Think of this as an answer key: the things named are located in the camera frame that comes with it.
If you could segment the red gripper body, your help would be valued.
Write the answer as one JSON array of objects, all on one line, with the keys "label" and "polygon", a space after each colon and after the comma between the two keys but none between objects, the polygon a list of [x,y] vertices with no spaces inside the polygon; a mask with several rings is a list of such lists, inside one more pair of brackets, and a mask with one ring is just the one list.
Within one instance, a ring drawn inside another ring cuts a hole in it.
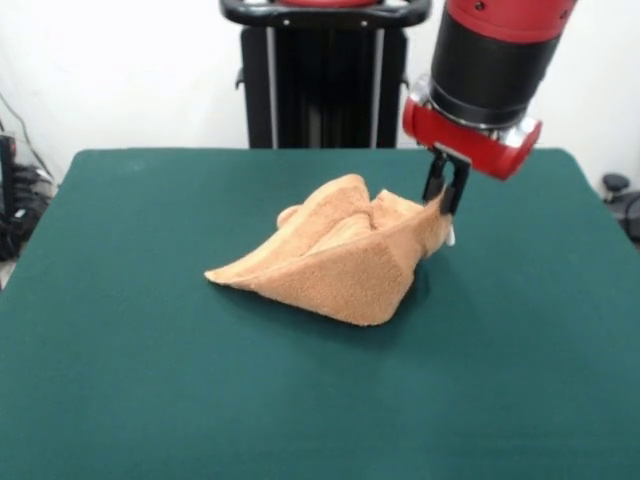
[{"label": "red gripper body", "polygon": [[451,119],[433,101],[428,74],[411,86],[402,124],[417,143],[461,159],[499,180],[508,179],[521,167],[542,130],[542,122],[528,116],[507,127],[474,126]]}]

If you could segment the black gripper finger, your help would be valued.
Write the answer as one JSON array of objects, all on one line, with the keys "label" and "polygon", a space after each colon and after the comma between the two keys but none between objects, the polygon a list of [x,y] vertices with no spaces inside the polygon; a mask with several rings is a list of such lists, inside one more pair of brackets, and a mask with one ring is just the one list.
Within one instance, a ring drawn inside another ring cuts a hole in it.
[{"label": "black gripper finger", "polygon": [[454,216],[458,210],[470,173],[467,162],[453,162],[453,177],[446,185],[440,201],[440,213]]},{"label": "black gripper finger", "polygon": [[431,202],[442,192],[445,185],[444,169],[446,164],[447,158],[445,154],[434,154],[422,195],[424,202]]}]

